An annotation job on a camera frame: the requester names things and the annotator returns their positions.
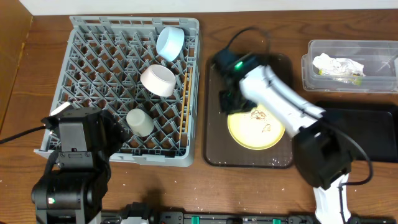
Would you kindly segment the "wooden chopstick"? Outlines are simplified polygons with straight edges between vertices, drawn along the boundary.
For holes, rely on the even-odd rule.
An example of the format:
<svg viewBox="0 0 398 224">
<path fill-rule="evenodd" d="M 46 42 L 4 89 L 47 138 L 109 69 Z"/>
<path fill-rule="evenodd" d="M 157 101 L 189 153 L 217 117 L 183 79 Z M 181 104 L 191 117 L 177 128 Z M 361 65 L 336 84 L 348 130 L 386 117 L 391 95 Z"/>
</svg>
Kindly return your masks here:
<svg viewBox="0 0 398 224">
<path fill-rule="evenodd" d="M 192 75 L 193 75 L 193 67 L 190 68 L 189 74 L 189 83 L 188 83 L 188 100 L 187 100 L 187 115 L 186 115 L 186 123 L 185 123 L 185 133 L 188 133 L 188 124 L 189 124 L 189 115 L 190 115 L 190 97 L 192 91 Z"/>
<path fill-rule="evenodd" d="M 185 95 L 186 95 L 186 89 L 187 89 L 187 77 L 188 77 L 188 73 L 185 72 L 184 83 L 183 83 L 182 109 L 181 109 L 181 113 L 180 113 L 179 140 L 181 140 L 181 137 L 182 137 L 182 127 L 183 127 L 184 109 L 185 109 Z"/>
</svg>

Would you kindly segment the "white cup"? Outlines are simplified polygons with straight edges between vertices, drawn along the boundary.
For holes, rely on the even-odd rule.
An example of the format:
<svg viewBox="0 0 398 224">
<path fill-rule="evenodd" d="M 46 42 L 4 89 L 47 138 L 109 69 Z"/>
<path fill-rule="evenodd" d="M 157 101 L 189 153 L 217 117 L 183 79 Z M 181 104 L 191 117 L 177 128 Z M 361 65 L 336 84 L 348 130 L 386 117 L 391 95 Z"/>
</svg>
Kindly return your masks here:
<svg viewBox="0 0 398 224">
<path fill-rule="evenodd" d="M 132 132 L 139 137 L 148 136 L 154 129 L 153 119 L 139 108 L 129 111 L 126 121 Z"/>
</svg>

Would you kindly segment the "light blue bowl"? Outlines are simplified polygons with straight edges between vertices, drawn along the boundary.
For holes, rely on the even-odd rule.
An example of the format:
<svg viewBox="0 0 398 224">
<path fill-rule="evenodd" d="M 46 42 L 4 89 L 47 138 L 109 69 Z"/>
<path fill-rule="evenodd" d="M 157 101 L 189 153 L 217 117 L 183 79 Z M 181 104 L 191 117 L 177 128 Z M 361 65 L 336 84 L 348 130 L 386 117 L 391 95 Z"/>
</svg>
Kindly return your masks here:
<svg viewBox="0 0 398 224">
<path fill-rule="evenodd" d="M 166 27 L 159 34 L 156 42 L 157 53 L 167 61 L 175 60 L 185 40 L 183 29 L 176 27 Z"/>
</svg>

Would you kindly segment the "yellow plate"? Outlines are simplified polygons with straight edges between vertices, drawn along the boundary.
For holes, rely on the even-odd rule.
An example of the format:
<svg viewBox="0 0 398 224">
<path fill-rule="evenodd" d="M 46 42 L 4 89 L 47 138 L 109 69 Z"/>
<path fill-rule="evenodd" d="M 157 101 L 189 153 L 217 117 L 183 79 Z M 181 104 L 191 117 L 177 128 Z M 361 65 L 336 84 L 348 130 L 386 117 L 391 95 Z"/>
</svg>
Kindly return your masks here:
<svg viewBox="0 0 398 224">
<path fill-rule="evenodd" d="M 272 129 L 270 132 L 262 132 L 263 125 L 257 124 L 254 119 L 250 118 L 252 110 L 259 109 L 267 112 L 269 116 L 268 122 Z M 276 145 L 285 133 L 284 125 L 265 107 L 258 105 L 250 112 L 235 113 L 228 115 L 227 125 L 231 137 L 241 146 L 255 150 L 265 150 Z"/>
</svg>

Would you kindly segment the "white pink bowl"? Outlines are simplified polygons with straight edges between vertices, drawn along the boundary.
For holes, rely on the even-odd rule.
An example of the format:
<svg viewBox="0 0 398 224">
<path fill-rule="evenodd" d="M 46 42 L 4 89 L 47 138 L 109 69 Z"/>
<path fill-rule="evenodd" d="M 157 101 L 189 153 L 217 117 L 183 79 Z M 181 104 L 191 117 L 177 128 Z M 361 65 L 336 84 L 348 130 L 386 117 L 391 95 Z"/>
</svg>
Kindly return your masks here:
<svg viewBox="0 0 398 224">
<path fill-rule="evenodd" d="M 169 97 L 176 85 L 175 75 L 162 65 L 150 65 L 141 75 L 141 83 L 151 93 Z"/>
</svg>

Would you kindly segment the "yellow green snack wrapper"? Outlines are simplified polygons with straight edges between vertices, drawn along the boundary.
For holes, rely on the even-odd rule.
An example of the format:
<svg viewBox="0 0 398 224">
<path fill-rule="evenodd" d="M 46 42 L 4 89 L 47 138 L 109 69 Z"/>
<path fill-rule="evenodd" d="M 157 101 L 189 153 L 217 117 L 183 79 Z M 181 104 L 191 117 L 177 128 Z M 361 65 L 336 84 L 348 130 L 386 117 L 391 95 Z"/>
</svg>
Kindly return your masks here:
<svg viewBox="0 0 398 224">
<path fill-rule="evenodd" d="M 318 74 L 342 83 L 360 85 L 364 74 L 364 65 L 349 58 L 333 58 L 322 53 L 316 56 L 312 64 Z"/>
</svg>

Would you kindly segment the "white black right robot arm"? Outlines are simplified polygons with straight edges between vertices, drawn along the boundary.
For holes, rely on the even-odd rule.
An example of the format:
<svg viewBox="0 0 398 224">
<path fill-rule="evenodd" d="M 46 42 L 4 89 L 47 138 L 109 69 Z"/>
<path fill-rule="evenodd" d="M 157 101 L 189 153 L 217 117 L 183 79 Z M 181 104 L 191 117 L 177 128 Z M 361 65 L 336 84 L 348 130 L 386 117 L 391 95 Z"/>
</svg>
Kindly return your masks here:
<svg viewBox="0 0 398 224">
<path fill-rule="evenodd" d="M 292 140 L 294 163 L 313 187 L 315 216 L 320 223 L 348 223 L 346 188 L 354 153 L 351 138 L 334 124 L 336 118 L 302 98 L 289 86 L 291 62 L 278 54 L 236 54 L 222 49 L 212 62 L 225 90 L 220 106 L 226 114 L 264 106 Z"/>
</svg>

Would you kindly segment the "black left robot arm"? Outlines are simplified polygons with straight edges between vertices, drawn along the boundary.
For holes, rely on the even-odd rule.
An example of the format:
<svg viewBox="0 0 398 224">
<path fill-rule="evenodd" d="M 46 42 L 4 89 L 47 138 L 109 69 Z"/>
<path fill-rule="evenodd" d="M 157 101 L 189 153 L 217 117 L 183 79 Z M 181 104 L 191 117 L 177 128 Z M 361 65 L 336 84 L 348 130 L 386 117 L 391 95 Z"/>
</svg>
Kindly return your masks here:
<svg viewBox="0 0 398 224">
<path fill-rule="evenodd" d="M 61 148 L 53 151 L 31 193 L 37 223 L 91 223 L 102 210 L 110 157 L 128 134 L 108 110 L 85 107 L 42 119 Z"/>
</svg>

